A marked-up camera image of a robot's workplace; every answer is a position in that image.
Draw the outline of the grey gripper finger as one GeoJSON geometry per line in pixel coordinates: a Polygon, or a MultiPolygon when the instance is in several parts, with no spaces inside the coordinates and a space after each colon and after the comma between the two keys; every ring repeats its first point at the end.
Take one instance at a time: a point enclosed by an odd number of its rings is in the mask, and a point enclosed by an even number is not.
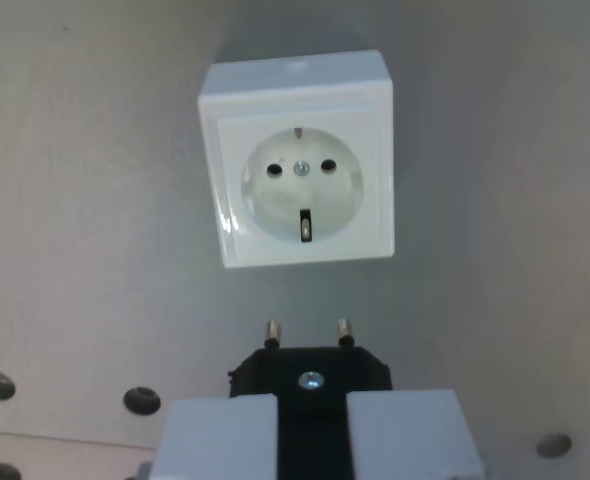
{"type": "Polygon", "coordinates": [[[278,475],[278,401],[273,395],[171,404],[151,479],[266,479],[278,475]]]}
{"type": "Polygon", "coordinates": [[[452,390],[347,395],[356,479],[484,479],[486,469],[452,390]]]}

